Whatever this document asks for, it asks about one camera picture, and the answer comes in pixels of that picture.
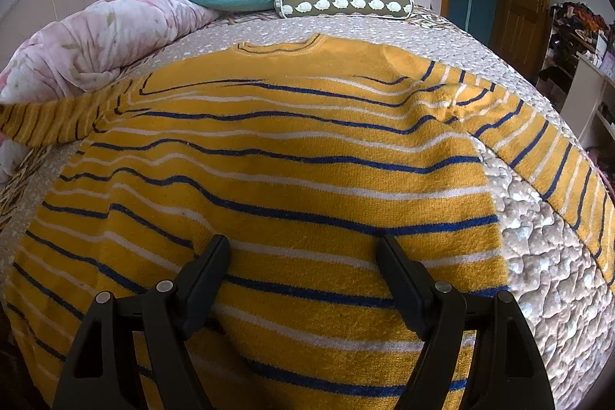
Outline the white tv cabinet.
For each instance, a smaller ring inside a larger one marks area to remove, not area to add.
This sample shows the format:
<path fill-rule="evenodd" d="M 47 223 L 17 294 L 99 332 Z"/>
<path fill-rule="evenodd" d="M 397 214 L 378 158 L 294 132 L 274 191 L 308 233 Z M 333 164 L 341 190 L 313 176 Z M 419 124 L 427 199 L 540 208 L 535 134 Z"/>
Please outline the white tv cabinet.
<path fill-rule="evenodd" d="M 614 81 L 585 55 L 578 55 L 560 115 L 583 148 L 614 151 Z"/>

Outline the pink floral duvet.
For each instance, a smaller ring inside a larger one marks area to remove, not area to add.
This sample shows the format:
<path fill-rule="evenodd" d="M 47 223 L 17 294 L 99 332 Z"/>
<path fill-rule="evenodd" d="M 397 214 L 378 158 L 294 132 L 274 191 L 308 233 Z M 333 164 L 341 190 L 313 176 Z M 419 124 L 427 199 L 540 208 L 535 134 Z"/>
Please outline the pink floral duvet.
<path fill-rule="evenodd" d="M 17 47 L 1 72 L 1 102 L 47 102 L 99 90 L 127 66 L 219 16 L 190 0 L 96 1 Z"/>

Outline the green patterned bolster pillow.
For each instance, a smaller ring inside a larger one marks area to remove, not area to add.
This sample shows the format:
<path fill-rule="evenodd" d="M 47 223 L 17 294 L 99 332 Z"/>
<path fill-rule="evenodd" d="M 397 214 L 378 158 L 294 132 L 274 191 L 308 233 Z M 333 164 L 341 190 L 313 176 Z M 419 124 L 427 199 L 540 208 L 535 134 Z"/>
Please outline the green patterned bolster pillow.
<path fill-rule="evenodd" d="M 361 15 L 406 20 L 413 13 L 414 0 L 274 0 L 274 9 L 283 19 Z"/>

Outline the shoe rack with clutter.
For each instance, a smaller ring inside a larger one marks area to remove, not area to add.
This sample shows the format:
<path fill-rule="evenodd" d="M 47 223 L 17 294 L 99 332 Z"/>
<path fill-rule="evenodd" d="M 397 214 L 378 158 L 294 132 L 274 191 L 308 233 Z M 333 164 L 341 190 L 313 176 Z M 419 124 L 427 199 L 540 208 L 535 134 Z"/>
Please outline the shoe rack with clutter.
<path fill-rule="evenodd" d="M 571 1 L 552 5 L 549 19 L 552 25 L 545 59 L 535 87 L 561 111 L 581 57 L 601 65 L 607 51 L 614 48 L 614 24 L 608 24 L 586 4 Z"/>

